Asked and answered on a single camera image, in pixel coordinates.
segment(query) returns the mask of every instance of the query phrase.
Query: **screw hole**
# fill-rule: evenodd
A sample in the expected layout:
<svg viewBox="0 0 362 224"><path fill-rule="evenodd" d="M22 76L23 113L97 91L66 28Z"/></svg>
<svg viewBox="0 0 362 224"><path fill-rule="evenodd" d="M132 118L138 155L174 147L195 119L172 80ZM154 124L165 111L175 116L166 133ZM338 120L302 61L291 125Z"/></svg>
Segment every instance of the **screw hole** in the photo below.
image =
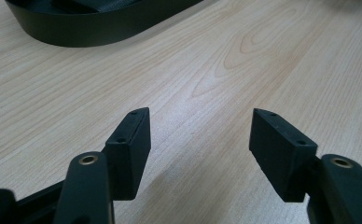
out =
<svg viewBox="0 0 362 224"><path fill-rule="evenodd" d="M349 161L344 160L344 159L341 159L341 158L333 158L331 161L332 161L332 163L334 163L335 165L340 166L340 167L342 167L342 168L348 168L348 169L350 169L350 168L353 167L353 165L352 165Z"/></svg>
<svg viewBox="0 0 362 224"><path fill-rule="evenodd" d="M91 223L91 218L87 216L77 217L72 222L72 224L89 224L89 223Z"/></svg>
<svg viewBox="0 0 362 224"><path fill-rule="evenodd" d="M117 138L118 143L126 143L126 138Z"/></svg>
<svg viewBox="0 0 362 224"><path fill-rule="evenodd" d="M86 157L83 157L79 160L79 163L82 164L82 165L90 165L92 163L95 163L97 160L99 160L99 158L97 158L97 156L86 156Z"/></svg>
<svg viewBox="0 0 362 224"><path fill-rule="evenodd" d="M306 145L306 142L303 141L303 140L298 140L297 143L300 144L300 145L303 145L303 146Z"/></svg>

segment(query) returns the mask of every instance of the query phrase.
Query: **light wood surface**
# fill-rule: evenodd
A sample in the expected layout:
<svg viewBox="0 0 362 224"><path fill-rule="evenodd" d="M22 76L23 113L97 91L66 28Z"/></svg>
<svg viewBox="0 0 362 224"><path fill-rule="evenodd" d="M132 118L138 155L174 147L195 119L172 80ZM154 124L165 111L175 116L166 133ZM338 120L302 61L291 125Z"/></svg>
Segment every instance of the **light wood surface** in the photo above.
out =
<svg viewBox="0 0 362 224"><path fill-rule="evenodd" d="M250 153L252 111L362 164L362 0L209 0L85 49L32 39L0 0L0 188L21 199L64 179L145 106L152 149L117 223L308 223Z"/></svg>

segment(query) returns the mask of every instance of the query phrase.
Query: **wood grain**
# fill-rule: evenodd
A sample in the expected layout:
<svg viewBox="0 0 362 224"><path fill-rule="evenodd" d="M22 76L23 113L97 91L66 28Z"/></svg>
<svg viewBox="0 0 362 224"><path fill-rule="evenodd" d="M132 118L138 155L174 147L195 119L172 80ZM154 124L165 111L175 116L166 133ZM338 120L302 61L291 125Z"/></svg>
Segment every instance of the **wood grain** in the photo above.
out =
<svg viewBox="0 0 362 224"><path fill-rule="evenodd" d="M0 1L0 188L64 179L144 106L152 149L117 223L308 223L248 150L252 110L362 164L362 0L208 0L85 49L32 39Z"/></svg>

